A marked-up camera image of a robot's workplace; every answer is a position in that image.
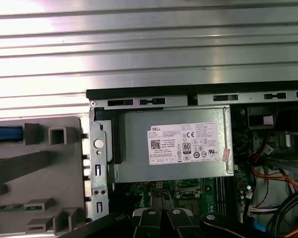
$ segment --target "ce mark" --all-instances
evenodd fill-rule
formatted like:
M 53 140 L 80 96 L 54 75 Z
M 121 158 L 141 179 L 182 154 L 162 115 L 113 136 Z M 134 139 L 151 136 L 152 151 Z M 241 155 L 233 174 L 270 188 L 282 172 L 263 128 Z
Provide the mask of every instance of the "ce mark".
M 187 133 L 187 137 L 188 137 L 188 138 L 190 138 L 190 137 L 195 137 L 195 136 L 194 136 L 194 132 L 191 132 L 191 133 L 188 132 L 188 133 Z

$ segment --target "pink sticker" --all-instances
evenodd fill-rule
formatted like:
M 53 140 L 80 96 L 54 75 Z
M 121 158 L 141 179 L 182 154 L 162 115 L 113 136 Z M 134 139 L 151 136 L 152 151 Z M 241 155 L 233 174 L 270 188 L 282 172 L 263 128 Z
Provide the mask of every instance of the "pink sticker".
M 230 149 L 224 148 L 223 159 L 222 159 L 223 162 L 228 162 L 229 154 L 230 154 Z

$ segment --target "power supply label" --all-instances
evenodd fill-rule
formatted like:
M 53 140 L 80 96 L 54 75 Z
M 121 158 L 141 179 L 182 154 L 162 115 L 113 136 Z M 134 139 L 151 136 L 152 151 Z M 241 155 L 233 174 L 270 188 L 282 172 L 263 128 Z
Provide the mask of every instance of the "power supply label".
M 150 165 L 220 160 L 216 123 L 154 125 L 147 136 Z

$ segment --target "qr code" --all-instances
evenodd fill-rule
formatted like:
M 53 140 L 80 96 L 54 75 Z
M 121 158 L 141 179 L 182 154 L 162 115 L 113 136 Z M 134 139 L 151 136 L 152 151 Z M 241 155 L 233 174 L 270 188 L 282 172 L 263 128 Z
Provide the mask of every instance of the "qr code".
M 160 140 L 151 141 L 151 150 L 161 149 Z

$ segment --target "corrugated metal surface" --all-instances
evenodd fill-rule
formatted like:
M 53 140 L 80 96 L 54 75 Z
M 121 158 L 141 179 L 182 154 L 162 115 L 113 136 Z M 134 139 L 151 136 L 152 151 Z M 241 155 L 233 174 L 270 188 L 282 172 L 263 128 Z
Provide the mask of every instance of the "corrugated metal surface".
M 0 119 L 84 92 L 298 80 L 298 0 L 0 0 Z

